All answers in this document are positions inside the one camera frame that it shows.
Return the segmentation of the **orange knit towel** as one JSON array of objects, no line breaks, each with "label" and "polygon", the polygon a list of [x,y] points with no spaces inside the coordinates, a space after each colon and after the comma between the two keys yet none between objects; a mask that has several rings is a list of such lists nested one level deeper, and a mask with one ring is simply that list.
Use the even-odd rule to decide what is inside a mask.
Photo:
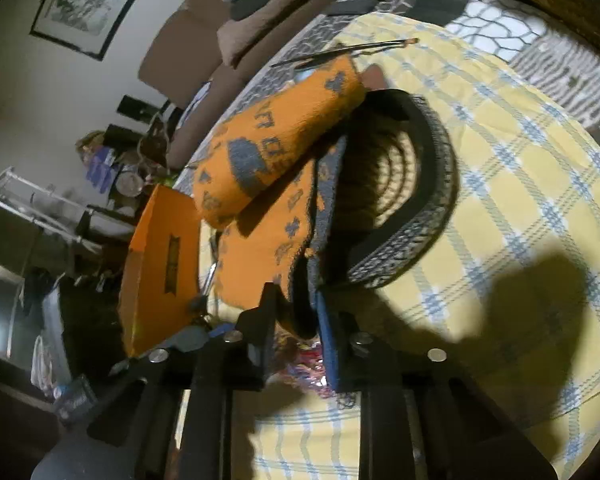
[{"label": "orange knit towel", "polygon": [[340,55],[213,129],[194,171],[193,196],[221,234],[214,286],[224,304],[257,307],[268,283],[292,297],[314,217],[326,209],[314,150],[365,95],[352,58]]}]

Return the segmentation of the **orange cardboard box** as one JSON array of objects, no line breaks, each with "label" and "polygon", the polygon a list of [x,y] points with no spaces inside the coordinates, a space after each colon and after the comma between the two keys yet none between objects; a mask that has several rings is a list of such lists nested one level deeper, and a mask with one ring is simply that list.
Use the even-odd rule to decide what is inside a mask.
[{"label": "orange cardboard box", "polygon": [[200,215],[194,200],[154,188],[126,256],[119,300],[122,341],[130,358],[174,336],[193,321],[199,294]]}]

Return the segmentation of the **brown sofa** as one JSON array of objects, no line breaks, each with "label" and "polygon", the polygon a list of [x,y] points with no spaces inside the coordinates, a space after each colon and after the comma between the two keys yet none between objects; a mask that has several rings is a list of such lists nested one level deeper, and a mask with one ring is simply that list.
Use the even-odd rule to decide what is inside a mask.
[{"label": "brown sofa", "polygon": [[138,70],[140,81],[181,110],[199,91],[207,91],[175,128],[166,153],[170,168],[184,168],[254,75],[333,1],[292,0],[250,38],[250,19],[230,26],[230,6],[221,0],[182,2],[152,40]]}]

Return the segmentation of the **long thin black brush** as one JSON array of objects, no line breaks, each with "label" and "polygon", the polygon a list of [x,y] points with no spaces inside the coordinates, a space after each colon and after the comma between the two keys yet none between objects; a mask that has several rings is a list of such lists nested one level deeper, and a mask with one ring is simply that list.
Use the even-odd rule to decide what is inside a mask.
[{"label": "long thin black brush", "polygon": [[317,53],[296,56],[295,58],[287,58],[286,60],[274,63],[273,67],[309,61],[324,61],[328,60],[329,58],[336,58],[339,55],[361,52],[366,50],[374,50],[380,48],[405,48],[411,46],[412,44],[418,43],[418,38],[403,38],[381,42],[368,42],[367,44],[352,44],[352,46],[338,47]]}]

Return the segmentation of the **brown cushion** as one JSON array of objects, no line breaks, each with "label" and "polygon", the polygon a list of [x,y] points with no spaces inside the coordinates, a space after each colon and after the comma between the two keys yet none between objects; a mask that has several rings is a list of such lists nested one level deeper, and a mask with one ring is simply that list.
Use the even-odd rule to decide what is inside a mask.
[{"label": "brown cushion", "polygon": [[240,59],[273,28],[310,0],[270,0],[262,9],[242,21],[231,18],[218,29],[221,58],[236,67]]}]

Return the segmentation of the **framed wall picture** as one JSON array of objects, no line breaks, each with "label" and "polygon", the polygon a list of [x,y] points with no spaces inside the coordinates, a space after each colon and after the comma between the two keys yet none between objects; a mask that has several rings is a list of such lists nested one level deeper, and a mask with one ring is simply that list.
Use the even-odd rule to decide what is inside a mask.
[{"label": "framed wall picture", "polygon": [[135,0],[41,0],[30,34],[100,62]]}]

